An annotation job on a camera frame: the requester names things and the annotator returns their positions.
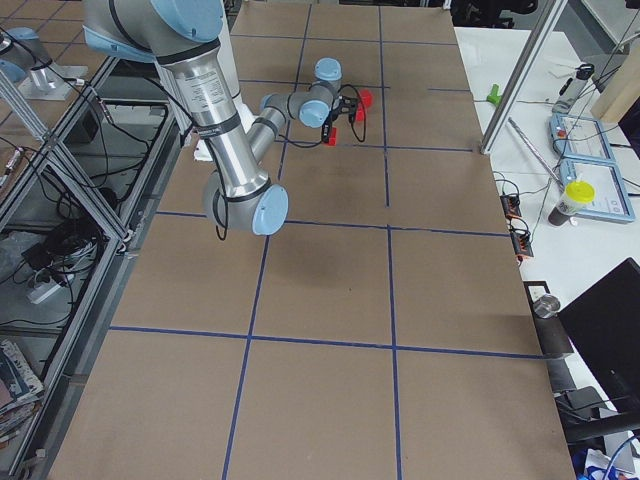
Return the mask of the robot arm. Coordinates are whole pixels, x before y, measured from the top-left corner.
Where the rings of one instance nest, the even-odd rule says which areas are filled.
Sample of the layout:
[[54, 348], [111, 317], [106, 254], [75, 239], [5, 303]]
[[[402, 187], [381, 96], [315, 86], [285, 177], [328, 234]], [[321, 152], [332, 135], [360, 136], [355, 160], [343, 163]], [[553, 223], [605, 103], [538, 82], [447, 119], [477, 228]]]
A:
[[1, 72], [27, 99], [65, 100], [71, 85], [87, 74], [86, 66], [62, 66], [49, 55], [38, 34], [16, 27], [1, 34]]
[[219, 1], [88, 1], [86, 43], [107, 55], [167, 69], [179, 105], [211, 154], [216, 170], [203, 192], [207, 217], [220, 234], [243, 229], [272, 235], [284, 224], [289, 200], [260, 161], [289, 120], [319, 128], [339, 104], [342, 68], [325, 57], [305, 92], [265, 97], [245, 127], [229, 82], [236, 80]]

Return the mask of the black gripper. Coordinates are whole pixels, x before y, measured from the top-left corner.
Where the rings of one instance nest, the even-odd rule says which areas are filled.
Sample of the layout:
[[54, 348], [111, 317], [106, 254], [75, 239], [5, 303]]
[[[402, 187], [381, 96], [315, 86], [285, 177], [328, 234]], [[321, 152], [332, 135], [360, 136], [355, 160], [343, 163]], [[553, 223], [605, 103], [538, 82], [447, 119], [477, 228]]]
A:
[[340, 97], [336, 106], [332, 108], [321, 128], [321, 141], [329, 142], [332, 138], [333, 122], [341, 115], [346, 115], [349, 122], [349, 113], [354, 108], [361, 105], [360, 100], [354, 97]]

